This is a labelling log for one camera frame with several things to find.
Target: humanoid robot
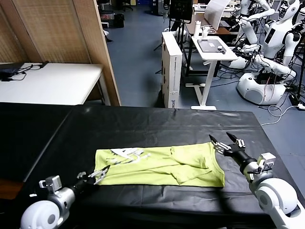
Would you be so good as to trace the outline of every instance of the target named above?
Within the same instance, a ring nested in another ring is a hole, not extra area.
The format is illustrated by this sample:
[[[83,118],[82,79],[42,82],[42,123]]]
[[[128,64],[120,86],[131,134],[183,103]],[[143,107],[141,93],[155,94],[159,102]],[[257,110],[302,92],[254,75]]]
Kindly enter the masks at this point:
[[[262,12],[253,12],[256,4],[263,9]],[[240,8],[237,9],[236,13],[239,14],[238,16],[236,15],[236,17],[239,18],[239,25],[241,26],[239,35],[244,33],[249,43],[255,44],[257,43],[257,36],[251,22],[263,17],[271,16],[275,13],[275,10],[270,7],[266,0],[241,0]]]
[[[296,73],[288,65],[301,39],[300,31],[296,30],[299,24],[292,23],[299,7],[299,0],[283,0],[278,21],[265,25],[264,45],[245,47],[247,52],[254,53],[250,61],[263,67],[259,73],[246,73],[240,78],[237,90],[246,100],[262,105],[277,104],[285,92],[283,81],[295,78]],[[275,62],[275,56],[283,47],[285,51],[282,63]]]

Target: blue floor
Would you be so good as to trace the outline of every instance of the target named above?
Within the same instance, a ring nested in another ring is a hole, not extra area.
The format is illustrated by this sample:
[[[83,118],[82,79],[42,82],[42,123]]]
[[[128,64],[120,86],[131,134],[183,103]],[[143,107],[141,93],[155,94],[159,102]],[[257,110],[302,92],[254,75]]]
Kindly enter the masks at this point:
[[[146,13],[146,7],[137,6],[133,9],[134,11],[127,9],[124,13],[124,28],[108,29],[109,38],[113,40],[108,43],[108,49],[122,105],[152,107],[160,90],[161,75],[155,72],[161,69],[162,59],[161,49],[155,52],[153,50],[161,43],[161,32],[167,28],[168,20],[164,22],[163,17]],[[192,66],[203,68],[202,61],[196,53],[192,56]],[[299,74],[300,67],[295,69]],[[205,78],[195,80],[204,82]],[[238,78],[221,79],[213,85],[236,80]],[[267,110],[241,98],[236,91],[236,85],[237,83],[232,83],[211,88],[207,105],[215,105],[218,110],[251,111],[261,124],[278,119],[272,117]],[[179,108],[190,109],[192,105],[198,105],[193,88],[181,86],[179,100]],[[287,98],[282,109],[289,106],[291,104]],[[263,129],[305,196],[305,111],[291,108],[279,123],[266,125]]]

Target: yellow-green t-shirt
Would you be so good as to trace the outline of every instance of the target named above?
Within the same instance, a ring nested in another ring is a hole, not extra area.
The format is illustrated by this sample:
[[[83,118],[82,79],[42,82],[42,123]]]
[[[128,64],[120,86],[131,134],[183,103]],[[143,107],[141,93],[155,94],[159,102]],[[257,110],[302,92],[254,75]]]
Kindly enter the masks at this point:
[[[223,187],[224,172],[218,166],[212,143],[138,148],[143,151],[134,160],[97,150],[95,170],[110,165],[100,185],[182,185]]]

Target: woven panel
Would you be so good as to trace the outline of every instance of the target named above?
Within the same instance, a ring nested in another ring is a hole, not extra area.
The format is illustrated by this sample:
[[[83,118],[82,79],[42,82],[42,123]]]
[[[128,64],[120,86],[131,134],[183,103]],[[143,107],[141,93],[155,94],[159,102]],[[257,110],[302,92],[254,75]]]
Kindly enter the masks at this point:
[[[27,62],[42,62],[24,24],[11,0],[0,0],[0,5],[5,13],[11,30],[16,35],[18,42],[27,56]]]
[[[6,17],[0,7],[0,62],[25,62],[22,48],[10,29]]]
[[[90,63],[71,0],[13,0],[43,61]]]
[[[121,104],[102,23],[94,0],[73,0],[92,63],[103,64],[103,73],[112,105]]]

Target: cardboard box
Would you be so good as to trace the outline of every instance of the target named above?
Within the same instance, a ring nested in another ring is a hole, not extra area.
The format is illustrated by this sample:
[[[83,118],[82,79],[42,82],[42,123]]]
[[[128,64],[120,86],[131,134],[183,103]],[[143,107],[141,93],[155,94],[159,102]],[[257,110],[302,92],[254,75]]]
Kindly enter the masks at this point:
[[[182,52],[171,32],[162,33],[162,94],[166,108],[176,108],[179,99]]]

